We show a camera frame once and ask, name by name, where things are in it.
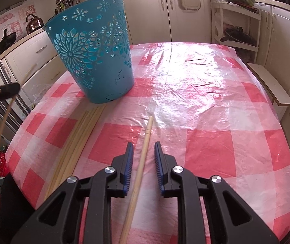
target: stainless steel kettle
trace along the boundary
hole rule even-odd
[[[33,18],[30,20],[30,22],[28,20],[29,16],[33,16]],[[34,14],[28,14],[26,17],[26,22],[28,23],[26,26],[26,32],[28,35],[30,33],[32,33],[33,31],[42,28],[45,25],[43,23],[43,20],[41,18],[39,18],[38,16],[35,16]]]

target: wok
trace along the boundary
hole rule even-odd
[[[2,54],[11,45],[13,45],[15,43],[15,40],[16,40],[16,32],[13,32],[9,35],[7,35],[6,33],[7,33],[7,28],[4,29],[4,36],[0,41],[0,54]]]

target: kitchen utensil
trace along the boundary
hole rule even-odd
[[[28,20],[29,16],[33,16],[30,22]],[[43,20],[39,18],[38,16],[35,16],[34,14],[28,14],[26,17],[26,22],[28,23],[26,26],[26,32],[28,35],[31,34],[33,31],[42,28],[45,25],[43,23]]]
[[[2,54],[5,50],[7,50],[11,45],[15,43],[16,35],[16,32],[7,35],[7,28],[4,29],[4,36],[0,41],[0,54]]]
[[[107,103],[134,85],[123,0],[87,0],[43,27],[92,103]]]
[[[222,37],[219,41],[224,42],[227,40],[232,40],[240,43],[245,43],[248,45],[254,45],[255,40],[243,32],[242,27],[229,27],[225,30],[225,37]]]

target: bamboo stick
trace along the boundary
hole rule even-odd
[[[60,169],[62,168],[62,165],[63,165],[63,163],[64,163],[64,159],[65,159],[65,157],[66,157],[66,155],[67,155],[67,150],[68,150],[69,147],[71,146],[71,143],[72,143],[72,141],[73,141],[73,138],[74,138],[74,136],[76,135],[77,130],[80,128],[80,126],[81,126],[81,122],[82,122],[82,120],[84,119],[84,117],[86,116],[86,114],[87,114],[87,111],[85,111],[85,112],[82,114],[82,116],[79,118],[79,120],[76,122],[76,124],[75,124],[73,130],[71,131],[71,133],[70,133],[70,135],[68,136],[68,138],[67,138],[67,140],[66,140],[66,142],[65,142],[65,144],[64,144],[64,146],[63,146],[63,148],[61,149],[61,152],[60,152],[60,155],[59,155],[59,162],[58,162],[58,164],[57,164],[56,170],[55,170],[55,172],[53,173],[53,176],[52,176],[52,178],[51,178],[51,180],[50,180],[50,183],[49,183],[49,185],[48,185],[48,189],[47,189],[47,192],[46,192],[46,194],[45,194],[45,200],[49,197],[49,195],[50,195],[50,194],[52,193],[52,191],[53,191],[53,188],[54,188],[54,186],[55,186],[56,179],[57,179],[57,177],[58,177],[58,175],[59,175],[59,171],[60,171]]]
[[[122,230],[121,235],[120,235],[119,244],[126,244],[127,240],[128,240],[128,235],[129,235],[131,223],[133,221],[133,217],[134,217],[134,213],[135,213],[135,209],[136,209],[136,204],[137,204],[137,199],[138,199],[138,195],[140,192],[140,186],[141,186],[143,172],[144,172],[144,165],[145,165],[146,154],[147,154],[148,145],[149,145],[150,132],[152,130],[152,124],[153,124],[153,117],[150,116],[148,119],[146,131],[145,131],[145,138],[144,138],[144,143],[143,143],[143,147],[142,147],[142,151],[141,151],[140,162],[139,162],[139,165],[137,168],[133,193],[131,195],[131,200],[130,200],[130,203],[128,206],[126,219],[125,219],[125,222],[123,224],[123,230]]]
[[[89,120],[87,127],[84,129],[82,135],[80,136],[79,142],[76,145],[74,152],[72,153],[70,159],[69,159],[69,163],[67,165],[67,167],[65,168],[64,174],[61,178],[61,182],[64,182],[69,176],[71,176],[74,172],[74,169],[76,167],[76,164],[80,158],[80,155],[86,145],[87,140],[89,139],[94,126],[96,125],[97,121],[99,120],[103,110],[105,108],[105,105],[100,106],[96,109],[94,115],[92,116],[92,118]]]

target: table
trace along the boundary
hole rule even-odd
[[[290,229],[289,147],[265,91],[235,50],[168,42],[131,46],[131,55],[135,85],[107,105],[74,170],[79,178],[92,176],[132,142],[133,184],[147,118],[154,116],[128,243],[177,242],[177,199],[160,196],[156,141],[195,175],[223,177],[283,238]],[[88,105],[66,72],[13,138],[8,167],[34,208],[42,204],[60,150]],[[113,243],[118,243],[129,198],[113,198]],[[208,231],[206,236],[210,243]]]

